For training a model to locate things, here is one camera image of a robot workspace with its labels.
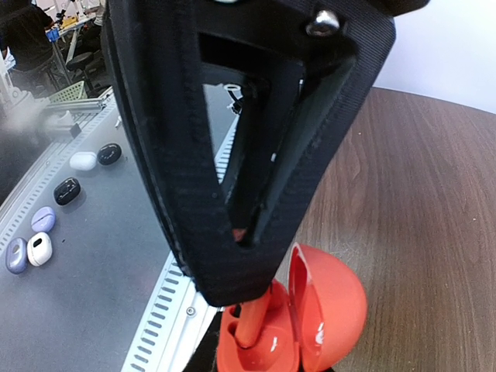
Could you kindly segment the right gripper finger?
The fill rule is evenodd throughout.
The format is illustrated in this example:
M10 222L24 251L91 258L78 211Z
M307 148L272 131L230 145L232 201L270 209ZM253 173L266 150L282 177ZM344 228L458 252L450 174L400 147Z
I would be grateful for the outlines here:
M217 372L217 349L219 344L221 316L215 315L197 349L191 356L184 372Z

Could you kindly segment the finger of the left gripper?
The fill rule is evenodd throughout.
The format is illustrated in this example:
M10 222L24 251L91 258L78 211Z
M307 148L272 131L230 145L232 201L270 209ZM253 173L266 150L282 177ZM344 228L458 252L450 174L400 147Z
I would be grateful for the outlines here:
M385 1L110 1L126 134L180 268L260 297L395 39Z

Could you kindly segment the orange wireless earbud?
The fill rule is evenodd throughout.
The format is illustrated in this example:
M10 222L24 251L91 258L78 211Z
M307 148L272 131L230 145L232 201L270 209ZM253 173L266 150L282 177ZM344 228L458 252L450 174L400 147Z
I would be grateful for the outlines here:
M270 300L271 289L268 289L261 297L240 305L235 338L241 348L249 349L257 342L264 325L264 318L267 314Z

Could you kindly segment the orange round case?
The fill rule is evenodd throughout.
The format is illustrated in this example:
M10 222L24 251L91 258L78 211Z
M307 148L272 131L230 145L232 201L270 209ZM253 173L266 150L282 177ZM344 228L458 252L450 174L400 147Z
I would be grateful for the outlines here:
M249 349L235 338L240 305L222 314L219 371L327 371L357 344L367 318L367 297L341 260L312 246L291 250L285 306L265 315Z

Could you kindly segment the white earbud case closed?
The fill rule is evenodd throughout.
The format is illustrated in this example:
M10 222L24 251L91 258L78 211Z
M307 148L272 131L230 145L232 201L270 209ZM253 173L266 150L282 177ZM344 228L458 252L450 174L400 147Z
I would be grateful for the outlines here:
M91 171L96 167L97 155L91 151L75 153L69 160L71 169L76 171Z

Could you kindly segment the white case with window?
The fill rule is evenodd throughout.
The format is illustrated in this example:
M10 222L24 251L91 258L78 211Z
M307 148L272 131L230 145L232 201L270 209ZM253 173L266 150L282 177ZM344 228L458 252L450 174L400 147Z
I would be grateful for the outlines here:
M52 254L51 239L46 232L38 232L28 240L28 260L34 267L40 267L47 263Z

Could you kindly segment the purple earbud case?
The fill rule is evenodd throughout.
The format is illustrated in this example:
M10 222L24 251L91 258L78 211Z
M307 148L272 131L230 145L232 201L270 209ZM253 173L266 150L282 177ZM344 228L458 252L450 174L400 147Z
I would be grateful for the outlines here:
M28 267L27 242L22 237L13 239L5 251L5 265L11 274L21 274Z
M50 206L38 209L31 219L31 227L35 233L48 233L56 222L55 211Z

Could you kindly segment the front aluminium rail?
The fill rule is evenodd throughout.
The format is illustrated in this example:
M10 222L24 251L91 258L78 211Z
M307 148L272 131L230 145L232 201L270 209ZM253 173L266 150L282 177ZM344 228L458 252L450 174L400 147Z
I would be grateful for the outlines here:
M136 161L126 153L130 175L126 185L131 195L121 216L126 224L119 234L122 254L129 259L131 285L137 294L127 294L137 305L135 331L123 371L183 371L218 313L195 290L170 251L159 227Z

